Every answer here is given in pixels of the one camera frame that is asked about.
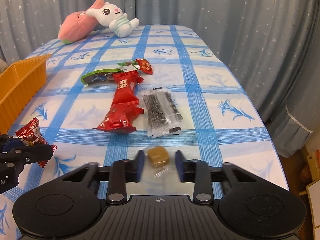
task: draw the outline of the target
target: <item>plush toy head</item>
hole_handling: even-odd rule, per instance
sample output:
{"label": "plush toy head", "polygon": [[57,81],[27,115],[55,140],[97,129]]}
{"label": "plush toy head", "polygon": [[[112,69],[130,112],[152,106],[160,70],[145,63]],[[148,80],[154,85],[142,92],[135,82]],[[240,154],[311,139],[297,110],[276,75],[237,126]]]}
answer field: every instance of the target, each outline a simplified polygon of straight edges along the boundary
{"label": "plush toy head", "polygon": [[[90,8],[101,8],[104,0],[96,0]],[[59,30],[58,38],[65,44],[78,41],[87,36],[98,21],[95,17],[91,17],[82,12],[74,12],[66,17]]]}
{"label": "plush toy head", "polygon": [[86,14],[95,17],[98,22],[105,27],[109,27],[113,20],[123,15],[122,10],[118,6],[108,2],[99,9],[88,9]]}

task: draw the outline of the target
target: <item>plush toy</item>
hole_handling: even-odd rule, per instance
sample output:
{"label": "plush toy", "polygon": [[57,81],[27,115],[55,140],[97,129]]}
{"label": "plush toy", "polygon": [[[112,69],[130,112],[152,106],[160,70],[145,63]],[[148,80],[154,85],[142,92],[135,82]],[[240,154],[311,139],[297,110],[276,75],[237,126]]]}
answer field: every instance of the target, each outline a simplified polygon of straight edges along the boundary
{"label": "plush toy", "polygon": [[129,21],[126,13],[108,2],[100,9],[88,9],[86,14],[95,17],[101,25],[109,27],[120,38],[128,36],[139,25],[139,19]]}
{"label": "plush toy", "polygon": [[[96,0],[90,8],[101,8],[104,0]],[[65,44],[78,41],[93,31],[98,21],[83,12],[74,12],[66,17],[59,30],[58,38]]]}

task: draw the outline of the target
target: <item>pink plush toy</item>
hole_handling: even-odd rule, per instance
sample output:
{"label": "pink plush toy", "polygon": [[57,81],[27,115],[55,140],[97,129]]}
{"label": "pink plush toy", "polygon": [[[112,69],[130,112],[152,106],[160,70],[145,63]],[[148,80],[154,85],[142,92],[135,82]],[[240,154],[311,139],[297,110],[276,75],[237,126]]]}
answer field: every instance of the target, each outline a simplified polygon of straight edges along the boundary
{"label": "pink plush toy", "polygon": [[[98,9],[102,6],[104,6],[104,0],[96,0],[90,8]],[[64,20],[58,38],[65,44],[79,41],[92,32],[97,24],[97,19],[86,15],[85,11],[74,12]]]}

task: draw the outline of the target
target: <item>blue and white checkered tablecloth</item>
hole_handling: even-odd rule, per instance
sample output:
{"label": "blue and white checkered tablecloth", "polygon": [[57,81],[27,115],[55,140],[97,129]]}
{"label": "blue and white checkered tablecloth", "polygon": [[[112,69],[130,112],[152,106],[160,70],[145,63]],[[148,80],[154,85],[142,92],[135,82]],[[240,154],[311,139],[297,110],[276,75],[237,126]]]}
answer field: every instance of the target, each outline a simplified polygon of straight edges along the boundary
{"label": "blue and white checkered tablecloth", "polygon": [[[166,147],[170,155],[181,150],[189,159],[202,159],[211,166],[234,163],[283,188],[288,188],[281,164],[254,106],[230,70],[201,38],[183,26],[139,26],[131,35],[118,38],[109,29],[92,32],[85,39],[64,45],[49,41],[30,57],[51,53],[47,83],[20,114],[9,133],[37,116],[41,132],[58,149],[45,169],[26,165],[19,186],[0,196],[0,239],[16,239],[20,233],[12,218],[14,201],[24,192],[87,162],[111,165],[133,158],[150,145]],[[154,74],[137,86],[141,91],[161,85],[172,91],[186,127],[179,136],[147,137],[147,119],[140,115],[129,135],[106,133],[97,127],[108,112],[114,82],[84,86],[80,77],[97,69],[113,68],[117,62],[146,58]],[[149,195],[192,194],[191,183],[178,180],[174,163],[155,178],[145,165],[141,182],[128,183],[127,193]],[[222,196],[213,184],[216,198]],[[107,182],[98,197],[105,198]]]}

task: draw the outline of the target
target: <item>caramel candy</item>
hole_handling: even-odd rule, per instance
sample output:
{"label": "caramel candy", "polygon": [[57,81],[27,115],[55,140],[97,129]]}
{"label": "caramel candy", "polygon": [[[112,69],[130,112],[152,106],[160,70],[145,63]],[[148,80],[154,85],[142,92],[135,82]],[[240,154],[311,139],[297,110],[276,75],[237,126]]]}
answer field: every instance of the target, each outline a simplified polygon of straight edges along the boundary
{"label": "caramel candy", "polygon": [[169,154],[162,146],[154,147],[147,151],[149,160],[156,167],[162,167],[169,162]]}

